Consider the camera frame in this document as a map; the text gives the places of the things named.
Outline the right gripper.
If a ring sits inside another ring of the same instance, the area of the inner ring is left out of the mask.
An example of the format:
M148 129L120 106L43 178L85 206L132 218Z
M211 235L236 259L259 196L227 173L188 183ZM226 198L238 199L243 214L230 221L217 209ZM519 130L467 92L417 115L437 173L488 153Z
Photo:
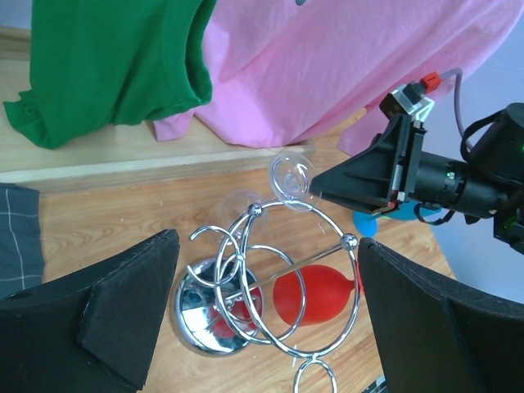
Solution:
M395 115L371 145L313 177L309 191L364 213L392 212L410 201L416 210L447 209L491 217L503 207L504 187L468 163L422 150L423 122Z

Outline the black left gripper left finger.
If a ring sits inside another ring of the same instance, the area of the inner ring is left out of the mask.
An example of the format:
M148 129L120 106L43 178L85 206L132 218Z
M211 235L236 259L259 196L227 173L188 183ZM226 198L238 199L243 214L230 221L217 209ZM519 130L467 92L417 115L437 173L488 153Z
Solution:
M169 300L179 236L1 300L3 390L141 390Z

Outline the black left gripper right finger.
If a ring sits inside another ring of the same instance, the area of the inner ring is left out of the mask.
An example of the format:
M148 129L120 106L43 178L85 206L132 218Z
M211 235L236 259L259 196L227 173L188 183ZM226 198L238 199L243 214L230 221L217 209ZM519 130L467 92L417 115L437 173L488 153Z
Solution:
M372 238L359 274L389 392L521 392L523 305L462 284Z

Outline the blue wine glass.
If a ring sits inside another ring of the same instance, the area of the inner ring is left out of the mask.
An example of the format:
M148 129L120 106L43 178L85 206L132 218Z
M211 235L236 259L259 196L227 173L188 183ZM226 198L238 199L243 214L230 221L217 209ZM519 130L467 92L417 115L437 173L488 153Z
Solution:
M353 212L353 223L363 237L374 237L377 234L379 224L385 219L396 221L414 221L417 216L414 212L417 201L409 201L400 205L398 210L388 213L367 214L358 211Z

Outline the clear wine glass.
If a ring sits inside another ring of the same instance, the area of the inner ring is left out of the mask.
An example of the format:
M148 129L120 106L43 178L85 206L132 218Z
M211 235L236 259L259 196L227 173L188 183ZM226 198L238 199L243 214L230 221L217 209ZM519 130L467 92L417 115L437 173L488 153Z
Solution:
M316 167L306 156L284 149L269 163L271 196L262 195L253 189L237 188L216 203L206 218L206 224L228 229L250 205L273 200L281 201L287 208L297 212L309 211L320 201L320 197L310 191L311 181L317 173Z

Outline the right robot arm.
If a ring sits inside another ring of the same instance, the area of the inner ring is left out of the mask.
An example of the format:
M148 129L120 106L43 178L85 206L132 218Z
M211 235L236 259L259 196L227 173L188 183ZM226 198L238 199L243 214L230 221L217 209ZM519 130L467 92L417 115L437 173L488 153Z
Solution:
M523 251L523 105L512 103L471 124L461 160L425 152L422 122L395 115L368 149L313 177L309 190L326 201L367 214L390 213L407 201L446 209L467 224L492 219L496 239Z

